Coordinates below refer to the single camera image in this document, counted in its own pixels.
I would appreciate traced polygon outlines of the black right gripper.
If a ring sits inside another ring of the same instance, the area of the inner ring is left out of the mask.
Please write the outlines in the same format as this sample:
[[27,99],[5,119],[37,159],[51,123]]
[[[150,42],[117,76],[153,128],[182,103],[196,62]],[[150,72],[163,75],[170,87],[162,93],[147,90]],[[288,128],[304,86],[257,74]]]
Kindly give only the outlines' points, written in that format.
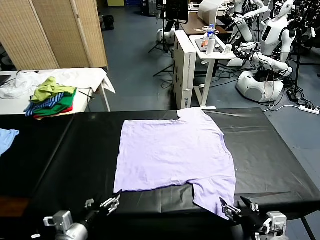
[[266,217],[259,213],[259,205],[244,196],[241,196],[240,198],[245,206],[248,207],[252,212],[243,213],[240,209],[234,206],[228,205],[227,203],[222,203],[221,207],[223,214],[229,220],[240,224],[245,234],[261,233],[263,224],[266,221]]

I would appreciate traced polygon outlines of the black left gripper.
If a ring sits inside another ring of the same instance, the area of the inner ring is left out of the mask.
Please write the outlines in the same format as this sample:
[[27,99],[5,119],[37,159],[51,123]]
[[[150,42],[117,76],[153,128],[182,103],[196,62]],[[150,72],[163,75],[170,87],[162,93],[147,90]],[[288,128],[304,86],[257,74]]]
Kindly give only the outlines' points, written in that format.
[[109,216],[120,205],[120,197],[120,194],[114,195],[101,204],[95,202],[93,198],[87,199],[84,205],[84,217],[81,220],[81,224],[85,227],[90,227],[100,214]]

